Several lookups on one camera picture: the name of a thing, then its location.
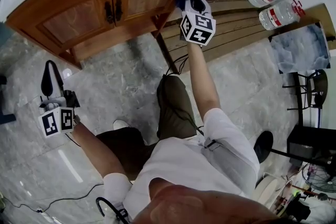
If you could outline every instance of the black cable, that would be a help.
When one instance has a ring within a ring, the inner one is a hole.
[[[9,201],[9,203],[10,203],[12,206],[16,207],[16,208],[20,208],[21,206],[26,206],[26,207],[28,207],[31,211],[33,211],[33,212],[35,212],[35,213],[44,213],[45,211],[47,211],[47,210],[50,208],[50,206],[51,206],[52,204],[54,204],[54,203],[57,202],[57,201],[62,201],[62,200],[80,200],[80,199],[86,198],[86,197],[89,196],[89,194],[93,191],[94,188],[96,188],[96,187],[98,187],[98,186],[101,186],[101,185],[104,185],[104,184],[103,184],[103,183],[99,183],[99,184],[94,185],[86,195],[84,195],[84,196],[82,196],[82,197],[79,197],[79,198],[61,198],[61,199],[54,200],[54,201],[52,201],[52,202],[48,205],[48,207],[47,207],[46,209],[44,209],[44,210],[33,210],[33,209],[31,209],[31,208],[30,208],[28,205],[26,205],[26,204],[20,204],[19,206],[16,206],[16,205],[14,205],[9,199],[7,199],[6,197],[4,197],[4,199],[6,199],[7,201]]]
[[[187,62],[188,57],[183,60],[183,62],[180,64],[180,68],[178,69],[178,73],[181,74],[182,70],[184,68],[185,62]]]
[[[97,204],[97,206],[98,206],[99,212],[102,214],[103,217],[105,217],[105,214],[104,214],[104,212],[103,212],[103,210],[101,209],[101,206],[100,206],[100,204],[99,204],[100,201],[105,202],[105,204],[107,204],[107,205],[113,210],[113,212],[117,215],[118,219],[120,219],[122,223],[124,223],[124,224],[129,224],[128,221],[125,219],[125,217],[120,213],[120,211],[117,210],[116,207],[113,206],[112,203],[110,203],[109,201],[107,201],[107,200],[106,200],[105,198],[103,198],[103,197],[98,197],[98,198],[96,199],[96,204]]]
[[[34,211],[35,213],[39,213],[39,210],[33,210],[33,209],[31,209],[28,205],[21,204],[21,205],[19,205],[19,206],[16,206],[16,205],[14,205],[10,200],[8,200],[6,197],[4,197],[4,200],[9,201],[9,203],[10,203],[12,206],[16,207],[16,208],[20,208],[21,206],[26,206],[26,207],[28,207],[31,211]]]
[[[172,65],[169,66],[169,68],[168,68],[168,70],[167,70],[167,72],[166,72],[165,75],[167,76],[169,70],[172,68],[172,66],[173,66],[177,61],[181,60],[182,58],[184,58],[184,57],[186,57],[186,56],[188,56],[188,54],[185,54],[185,55],[183,55],[183,56],[181,56],[181,57],[178,57],[178,58],[172,63]]]
[[[73,139],[70,138],[70,136],[68,134],[65,134],[71,141],[73,141],[77,146],[81,147],[80,145],[78,145]]]

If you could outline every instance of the cabinet handle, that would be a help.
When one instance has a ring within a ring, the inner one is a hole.
[[[121,20],[122,10],[121,10],[121,0],[115,2],[116,20]]]
[[[105,2],[105,12],[106,12],[106,21],[109,24],[113,24],[114,23],[113,12],[111,5],[108,1]]]

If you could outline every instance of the wire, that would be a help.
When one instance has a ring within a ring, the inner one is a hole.
[[[21,206],[26,206],[26,207],[28,207],[31,211],[33,211],[33,212],[35,212],[35,213],[44,213],[45,211],[47,211],[47,210],[50,208],[50,206],[51,206],[52,204],[54,204],[54,203],[57,202],[57,201],[62,201],[62,200],[81,200],[81,199],[83,199],[83,198],[86,198],[86,197],[89,196],[89,194],[93,191],[94,188],[96,188],[96,187],[98,187],[98,186],[101,186],[101,185],[104,185],[104,184],[103,184],[103,183],[95,184],[95,185],[89,190],[89,192],[88,192],[86,195],[84,195],[84,196],[82,196],[82,197],[79,197],[79,198],[61,198],[61,199],[54,200],[54,201],[52,201],[52,202],[48,205],[48,207],[47,207],[46,209],[44,209],[44,210],[33,210],[31,207],[29,207],[29,206],[26,205],[26,204],[20,204],[19,206],[16,206],[16,205],[14,205],[9,199],[7,199],[6,197],[4,197],[4,199],[6,199],[7,201],[9,201],[9,203],[10,203],[12,206],[16,207],[16,208],[20,208]]]
[[[73,139],[70,138],[70,136],[68,134],[65,134],[71,141],[73,141],[77,146],[81,147],[80,145],[78,145]]]
[[[98,206],[99,212],[102,214],[103,217],[105,217],[105,214],[104,214],[104,212],[103,212],[103,210],[101,209],[101,206],[100,206],[100,204],[99,204],[100,201],[105,202],[105,204],[107,204],[107,205],[113,210],[113,212],[117,215],[117,218],[120,219],[122,223],[124,223],[124,224],[129,224],[128,221],[125,219],[125,217],[120,213],[120,211],[117,210],[116,207],[113,206],[112,203],[110,203],[109,201],[107,201],[107,200],[106,200],[105,198],[103,198],[103,197],[98,197],[98,198],[96,199],[96,204],[97,204],[97,206]]]
[[[166,76],[169,76],[170,74],[173,74],[173,73],[170,73],[169,75],[167,75],[168,74],[168,72],[169,72],[169,70],[172,68],[172,66],[177,62],[177,61],[179,61],[179,60],[181,60],[182,58],[184,58],[184,57],[186,57],[186,56],[188,56],[188,54],[185,54],[185,55],[183,55],[183,56],[181,56],[181,57],[178,57],[170,66],[169,66],[169,68],[168,68],[168,70],[167,70],[167,72],[166,72]]]

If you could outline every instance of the black chair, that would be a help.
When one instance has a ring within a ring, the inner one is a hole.
[[[298,74],[300,77],[305,78],[306,82],[304,85],[294,85],[294,86],[282,86],[283,88],[303,88],[307,97],[307,106],[304,102],[303,108],[287,109],[287,110],[305,110],[307,108],[317,108],[322,109],[322,105],[327,98],[328,93],[328,78],[324,70],[320,69],[306,77],[304,75]],[[312,104],[312,98],[314,97],[315,104]]]
[[[5,85],[7,84],[7,79],[4,76],[0,76],[0,85]],[[8,122],[16,121],[15,115],[14,114],[9,114],[9,115],[4,115],[1,109],[1,104],[0,104],[0,125],[5,124]]]

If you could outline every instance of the gray tiled floor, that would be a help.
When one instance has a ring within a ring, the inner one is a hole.
[[[54,60],[59,70],[70,68],[65,89],[74,90],[81,108],[76,110],[83,123],[95,134],[112,128],[115,119],[124,119],[137,127],[146,143],[156,141],[159,116],[156,87],[167,65],[156,41],[144,35],[96,55],[78,71],[60,62],[45,51],[36,49],[19,36],[9,39],[0,48],[2,62],[11,62],[10,54],[2,53],[11,46],[22,48],[20,59],[5,71],[8,85],[3,87],[4,108],[14,112],[17,122],[0,125],[0,190],[15,204],[27,203],[45,208],[61,197],[79,197],[102,182],[84,153],[64,135],[43,138],[37,125],[40,80],[46,60]],[[279,75],[272,62],[269,43],[263,40],[247,48],[209,63],[223,110],[253,144],[263,130],[275,136],[274,148],[283,150],[286,138],[297,122],[296,112],[287,107],[296,103],[294,95],[282,89],[287,77]],[[181,76],[191,95],[189,73]],[[197,124],[202,121],[196,113]],[[79,176],[76,178],[61,156],[66,155]],[[270,157],[262,165],[276,174],[287,163],[286,158]],[[64,224],[101,224],[95,199],[102,195],[99,186],[85,199],[60,201],[47,211]],[[46,223],[39,214],[26,207],[16,209],[7,203],[5,217],[13,224]]]

